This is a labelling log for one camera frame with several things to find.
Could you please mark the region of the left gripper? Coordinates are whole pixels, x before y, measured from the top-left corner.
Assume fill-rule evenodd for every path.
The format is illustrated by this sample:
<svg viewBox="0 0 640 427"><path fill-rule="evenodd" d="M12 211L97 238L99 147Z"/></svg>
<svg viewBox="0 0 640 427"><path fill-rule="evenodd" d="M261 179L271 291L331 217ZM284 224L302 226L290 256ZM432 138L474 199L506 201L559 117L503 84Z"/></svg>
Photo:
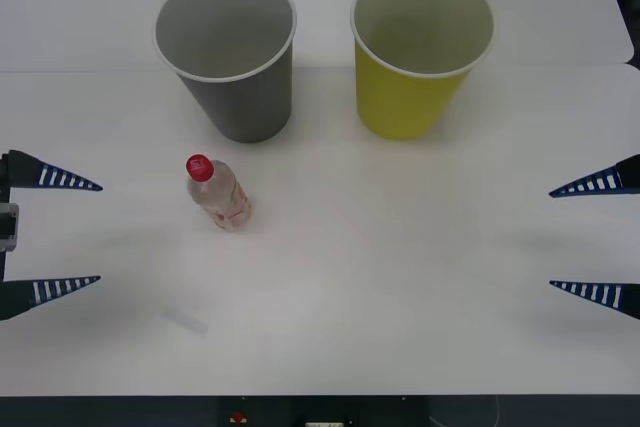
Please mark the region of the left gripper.
<svg viewBox="0 0 640 427"><path fill-rule="evenodd" d="M100 192L103 187L79 174L46 163L18 150L1 155L1 205L9 202L10 187ZM6 251L1 247L0 281L4 280ZM0 319L9 320L48 302L98 282L100 276L14 280L1 283Z"/></svg>

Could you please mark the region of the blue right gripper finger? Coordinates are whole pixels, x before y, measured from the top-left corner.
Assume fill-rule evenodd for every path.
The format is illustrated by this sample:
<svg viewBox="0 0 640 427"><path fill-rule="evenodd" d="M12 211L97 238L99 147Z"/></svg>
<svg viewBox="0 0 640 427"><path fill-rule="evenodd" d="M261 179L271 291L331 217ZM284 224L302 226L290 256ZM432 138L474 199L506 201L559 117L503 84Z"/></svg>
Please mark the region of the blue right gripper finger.
<svg viewBox="0 0 640 427"><path fill-rule="evenodd" d="M550 280L549 284L573 296L639 319L640 286L636 283L587 283Z"/></svg>
<svg viewBox="0 0 640 427"><path fill-rule="evenodd" d="M549 193L551 198L638 195L640 155L617 162L615 165L565 184Z"/></svg>

